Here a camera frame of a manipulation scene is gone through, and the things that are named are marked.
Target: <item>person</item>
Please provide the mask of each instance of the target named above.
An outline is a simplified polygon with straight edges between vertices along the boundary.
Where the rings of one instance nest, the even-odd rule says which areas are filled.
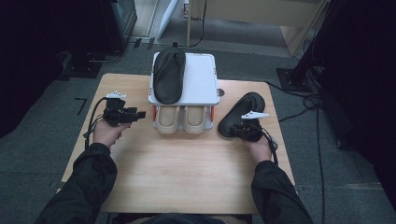
[[[112,190],[117,166],[110,157],[111,146],[131,123],[112,127],[103,119],[95,124],[92,144],[73,165],[73,174],[39,214],[36,224],[94,223],[102,203]],[[254,203],[267,224],[313,223],[289,178],[271,162],[272,153],[266,138],[246,142],[256,162],[251,183]],[[144,223],[224,223],[214,217],[189,214],[161,214]]]

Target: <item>black jacket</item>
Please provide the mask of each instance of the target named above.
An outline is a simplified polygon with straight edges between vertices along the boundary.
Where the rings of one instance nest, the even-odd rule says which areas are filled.
[[[117,166],[109,149],[94,143],[73,165],[73,174],[40,213],[39,223],[94,223],[102,203],[113,189]],[[260,162],[255,170],[251,191],[266,224],[313,223],[288,176],[271,161]],[[152,218],[146,223],[221,223],[203,217],[172,214]]]

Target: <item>beige shoe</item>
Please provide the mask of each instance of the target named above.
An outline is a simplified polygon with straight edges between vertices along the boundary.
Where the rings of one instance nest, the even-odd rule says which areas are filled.
[[[186,133],[202,133],[205,130],[206,106],[184,106],[183,128]]]
[[[180,106],[161,105],[157,107],[155,127],[159,133],[174,133],[178,128]]]

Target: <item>table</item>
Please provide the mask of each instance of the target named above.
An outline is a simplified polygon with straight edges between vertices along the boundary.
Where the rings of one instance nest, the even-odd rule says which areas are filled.
[[[302,45],[314,27],[327,0],[210,0],[207,1],[206,19],[243,21],[278,25],[291,56]],[[202,18],[205,0],[189,1],[187,46],[190,45],[191,17]]]
[[[103,76],[64,172],[63,181],[66,181],[72,173],[73,162],[84,149],[82,134],[101,97],[113,91],[126,93],[125,106],[147,111],[146,118],[134,122],[112,147],[111,157],[119,173],[101,212],[257,214],[250,191],[255,168],[253,159],[239,139],[225,139],[217,132],[220,120],[248,91],[256,91],[264,98],[264,112],[270,117],[261,119],[261,124],[278,142],[279,166],[294,183],[267,84],[219,80],[225,94],[215,106],[213,129],[201,134],[183,131],[160,134],[152,126],[149,81],[150,76]],[[101,103],[96,114],[102,113],[105,105]]]

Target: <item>black shoe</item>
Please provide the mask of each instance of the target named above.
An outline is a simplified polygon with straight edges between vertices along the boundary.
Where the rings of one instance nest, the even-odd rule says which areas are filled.
[[[155,98],[164,105],[176,103],[183,92],[186,53],[182,49],[163,49],[155,59],[153,89]]]
[[[245,94],[221,120],[218,131],[224,137],[235,137],[232,128],[234,125],[241,125],[241,116],[250,111],[262,113],[265,108],[264,99],[257,92]]]

